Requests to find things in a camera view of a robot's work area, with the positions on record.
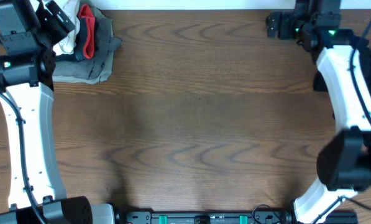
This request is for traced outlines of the white t-shirt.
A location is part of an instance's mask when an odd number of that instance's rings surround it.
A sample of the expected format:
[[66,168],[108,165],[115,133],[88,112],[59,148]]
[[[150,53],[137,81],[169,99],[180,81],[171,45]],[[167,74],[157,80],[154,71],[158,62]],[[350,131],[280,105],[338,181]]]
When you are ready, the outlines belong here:
[[30,4],[41,29],[50,35],[55,44],[52,49],[56,56],[73,54],[80,31],[80,0],[30,0]]

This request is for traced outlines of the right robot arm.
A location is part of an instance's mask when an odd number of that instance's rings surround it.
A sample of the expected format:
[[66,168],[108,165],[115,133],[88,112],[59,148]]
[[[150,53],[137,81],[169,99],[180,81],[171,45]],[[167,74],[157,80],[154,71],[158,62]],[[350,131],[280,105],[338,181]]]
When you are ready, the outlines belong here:
[[366,36],[340,27],[339,1],[297,1],[291,11],[273,11],[266,18],[267,35],[294,39],[317,66],[316,91],[329,93],[336,134],[319,153],[317,178],[284,211],[273,211],[275,223],[357,223],[342,203],[371,187],[371,95],[369,70],[361,55]]

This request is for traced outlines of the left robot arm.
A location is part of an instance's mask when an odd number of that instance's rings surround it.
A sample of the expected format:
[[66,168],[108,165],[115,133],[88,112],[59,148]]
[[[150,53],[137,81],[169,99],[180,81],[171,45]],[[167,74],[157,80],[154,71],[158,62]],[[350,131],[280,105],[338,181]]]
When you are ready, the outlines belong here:
[[74,24],[54,2],[0,1],[0,103],[11,157],[9,210],[0,223],[115,223],[112,205],[69,198],[52,130],[53,47]]

